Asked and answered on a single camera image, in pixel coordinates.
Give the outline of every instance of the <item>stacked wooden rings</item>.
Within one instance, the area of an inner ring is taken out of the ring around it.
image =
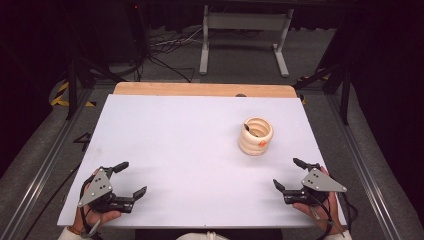
[[[271,142],[274,130],[263,118],[252,117],[243,122],[239,138],[240,149],[252,156],[263,154]]]

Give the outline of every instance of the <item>white sleeve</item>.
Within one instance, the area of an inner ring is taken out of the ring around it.
[[[62,234],[60,234],[58,240],[87,240],[82,238],[79,235],[76,235],[68,230],[68,228],[63,228]]]
[[[344,237],[341,234],[328,235],[324,240],[352,240],[349,230],[343,232]]]

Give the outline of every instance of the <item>metal bracket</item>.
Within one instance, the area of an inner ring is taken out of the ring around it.
[[[319,192],[347,192],[347,188],[317,168],[313,168],[308,175],[306,175],[302,180],[302,184],[305,187]]]
[[[85,206],[105,194],[112,192],[112,190],[112,184],[110,183],[106,172],[103,168],[100,168],[96,176],[94,176],[93,181],[91,181],[87,191],[85,191],[81,200],[78,202],[78,207]]]

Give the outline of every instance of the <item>metal rail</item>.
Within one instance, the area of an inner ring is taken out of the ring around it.
[[[350,150],[352,151],[354,160],[353,163],[356,167],[356,171],[359,175],[359,178],[361,179],[362,185],[365,188],[365,192],[368,195],[369,201],[375,211],[375,214],[381,225],[384,235],[386,236],[386,239],[402,239],[389,214],[383,195],[381,194],[381,191],[376,181],[374,180],[370,170],[365,164],[364,158],[362,157],[362,154],[359,150],[359,147],[356,143],[355,138],[353,137],[350,128],[344,125],[342,119],[340,118],[337,98],[334,95],[326,95],[326,98],[331,108],[331,112],[337,119],[338,126],[342,131],[346,141],[348,142]]]
[[[41,165],[40,170],[38,170],[37,175],[29,185],[25,196],[23,197],[21,203],[19,204],[19,207],[17,208],[15,214],[13,215],[0,239],[12,240],[15,239],[16,236],[19,234],[29,213],[31,212],[32,208],[35,205],[35,202],[37,201],[41,191],[43,190],[44,185],[53,170],[53,167],[57,162],[58,156],[62,151],[63,145],[69,132],[71,131],[76,120],[78,119],[78,116],[81,113],[84,104],[88,101],[88,98],[90,97],[92,91],[93,90],[91,89],[82,90],[81,96],[78,101],[78,108],[74,113],[74,116],[70,120],[67,120],[62,126],[62,129],[60,130],[59,135],[53,143],[53,146],[47,154],[43,164]]]

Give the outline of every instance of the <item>white table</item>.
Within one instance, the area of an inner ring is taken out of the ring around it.
[[[256,157],[237,144],[242,122],[252,116],[274,127],[267,152]],[[272,181],[301,188],[307,171],[294,157],[325,166],[297,98],[109,95],[58,225],[72,224],[80,188],[96,168],[128,161],[129,168],[112,175],[114,193],[132,196],[143,186],[147,193],[109,226],[313,226],[284,203]]]

